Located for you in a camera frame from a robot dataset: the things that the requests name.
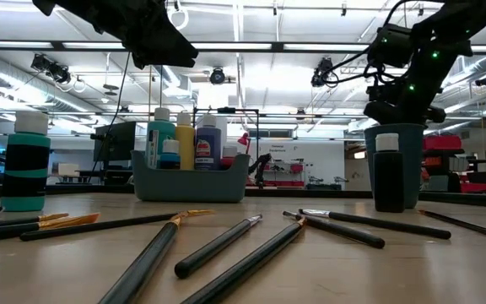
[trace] gray cup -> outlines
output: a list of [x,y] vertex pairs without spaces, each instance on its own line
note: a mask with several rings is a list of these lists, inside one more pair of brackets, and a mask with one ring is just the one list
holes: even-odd
[[399,151],[402,153],[404,170],[404,208],[413,209],[419,199],[419,184],[421,177],[421,161],[423,159],[423,130],[418,124],[399,123],[367,128],[364,131],[364,141],[369,156],[370,186],[374,195],[375,173],[374,155],[376,153],[376,135],[397,133]]

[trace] white bottle cap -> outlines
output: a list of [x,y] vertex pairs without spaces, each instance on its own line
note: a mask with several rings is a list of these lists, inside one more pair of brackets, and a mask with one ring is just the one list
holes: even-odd
[[380,151],[398,151],[398,134],[383,133],[376,135],[376,152]]
[[223,157],[235,157],[236,155],[237,155],[237,147],[235,146],[223,147]]
[[217,127],[217,117],[215,115],[206,114],[203,116],[204,127]]
[[170,121],[170,110],[166,108],[156,108],[155,109],[155,121]]
[[178,126],[190,126],[191,125],[191,115],[189,113],[179,113],[177,114],[177,125]]
[[17,132],[31,132],[42,135],[48,134],[48,119],[49,117],[38,111],[16,111],[16,123],[14,124],[14,131]]
[[179,140],[165,139],[162,142],[162,153],[179,154]]

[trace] workbench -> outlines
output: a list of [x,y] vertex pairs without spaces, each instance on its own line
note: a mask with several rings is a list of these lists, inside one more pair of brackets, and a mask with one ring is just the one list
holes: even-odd
[[[337,222],[384,238],[366,245],[306,227],[293,243],[250,277],[225,303],[486,303],[486,236],[434,220],[415,210],[378,214],[372,200],[244,198],[239,204],[140,202],[132,194],[82,193],[46,197],[44,214],[101,212],[100,221],[185,209],[217,214],[184,219],[176,241],[149,281],[141,303],[180,303],[270,237],[293,223],[283,210],[327,209],[451,231],[449,241]],[[486,226],[486,208],[420,202],[418,207]],[[174,265],[246,217],[262,223],[186,280]],[[0,220],[38,215],[5,213]],[[0,304],[96,303],[164,222],[22,242],[0,241]]]

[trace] black paint bottle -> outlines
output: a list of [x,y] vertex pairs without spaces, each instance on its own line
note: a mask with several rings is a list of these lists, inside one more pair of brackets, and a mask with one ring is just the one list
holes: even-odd
[[398,151],[398,134],[378,134],[375,141],[376,211],[402,213],[404,211],[404,179],[402,154]]

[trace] teal paint bottle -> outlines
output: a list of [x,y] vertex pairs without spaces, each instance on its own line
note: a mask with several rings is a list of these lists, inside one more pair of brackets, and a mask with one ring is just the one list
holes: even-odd
[[14,131],[8,136],[1,205],[5,211],[40,211],[44,208],[50,158],[48,116],[18,111]]
[[158,107],[155,109],[154,122],[148,123],[147,142],[145,144],[145,162],[150,169],[158,169],[162,145],[166,139],[173,139],[176,126],[170,122],[170,110]]

